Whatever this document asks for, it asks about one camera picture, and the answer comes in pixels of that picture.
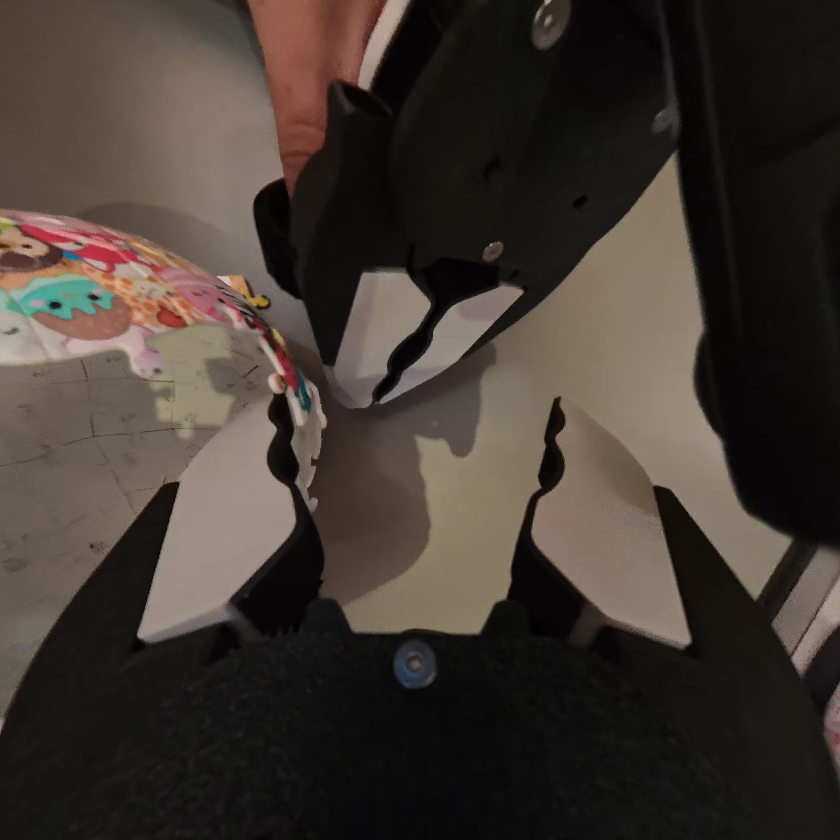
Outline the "colourful puzzle ball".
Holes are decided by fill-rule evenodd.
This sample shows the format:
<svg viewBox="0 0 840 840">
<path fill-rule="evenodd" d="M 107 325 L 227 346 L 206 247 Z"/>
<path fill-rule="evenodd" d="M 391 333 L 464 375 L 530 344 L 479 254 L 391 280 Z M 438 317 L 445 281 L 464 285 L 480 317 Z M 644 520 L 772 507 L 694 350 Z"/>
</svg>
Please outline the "colourful puzzle ball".
<svg viewBox="0 0 840 840">
<path fill-rule="evenodd" d="M 42 564 L 81 580 L 233 415 L 306 377 L 245 278 L 142 236 L 3 209 L 1 274 L 3 591 Z"/>
</svg>

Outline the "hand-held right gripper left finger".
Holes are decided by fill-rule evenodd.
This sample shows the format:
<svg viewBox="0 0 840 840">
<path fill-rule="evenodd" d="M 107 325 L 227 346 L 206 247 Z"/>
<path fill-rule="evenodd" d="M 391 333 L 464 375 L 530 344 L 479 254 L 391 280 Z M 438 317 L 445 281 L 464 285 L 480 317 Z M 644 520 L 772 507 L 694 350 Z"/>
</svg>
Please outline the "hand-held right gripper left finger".
<svg viewBox="0 0 840 840">
<path fill-rule="evenodd" d="M 145 644 L 227 625 L 251 639 L 302 622 L 323 550 L 296 486 L 286 395 L 242 410 L 177 483 L 140 625 Z"/>
</svg>

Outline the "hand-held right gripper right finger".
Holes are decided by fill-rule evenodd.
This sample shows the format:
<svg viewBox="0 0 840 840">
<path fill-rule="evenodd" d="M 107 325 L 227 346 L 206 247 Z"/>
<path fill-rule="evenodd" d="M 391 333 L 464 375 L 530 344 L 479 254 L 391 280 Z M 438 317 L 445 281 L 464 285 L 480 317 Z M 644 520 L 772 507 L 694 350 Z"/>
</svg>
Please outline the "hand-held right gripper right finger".
<svg viewBox="0 0 840 840">
<path fill-rule="evenodd" d="M 579 648 L 606 629 L 678 651 L 692 642 L 652 480 L 624 444 L 560 397 L 507 598 L 531 634 Z"/>
</svg>

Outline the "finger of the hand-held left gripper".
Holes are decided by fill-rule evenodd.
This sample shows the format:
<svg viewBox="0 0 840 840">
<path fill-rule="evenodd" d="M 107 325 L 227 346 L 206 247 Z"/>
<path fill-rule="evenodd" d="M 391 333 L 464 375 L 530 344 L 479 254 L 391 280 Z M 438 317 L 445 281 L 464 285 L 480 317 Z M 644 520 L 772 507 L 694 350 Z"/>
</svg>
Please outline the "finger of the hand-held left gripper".
<svg viewBox="0 0 840 840">
<path fill-rule="evenodd" d="M 403 270 L 360 276 L 336 360 L 325 367 L 339 403 L 372 405 L 397 348 L 423 325 L 431 308 L 430 299 Z"/>
<path fill-rule="evenodd" d="M 518 273 L 504 279 L 498 267 L 439 259 L 419 275 L 429 308 L 400 342 L 373 394 L 388 403 L 460 361 L 524 294 Z"/>
</svg>

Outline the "person's left hand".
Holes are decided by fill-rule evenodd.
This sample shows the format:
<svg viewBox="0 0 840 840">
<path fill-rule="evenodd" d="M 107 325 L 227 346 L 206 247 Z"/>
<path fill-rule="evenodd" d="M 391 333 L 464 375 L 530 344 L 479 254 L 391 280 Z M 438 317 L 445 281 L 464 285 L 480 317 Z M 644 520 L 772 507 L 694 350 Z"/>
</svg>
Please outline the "person's left hand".
<svg viewBox="0 0 840 840">
<path fill-rule="evenodd" d="M 321 149 L 334 81 L 355 84 L 384 1 L 248 1 L 264 59 L 283 179 Z"/>
</svg>

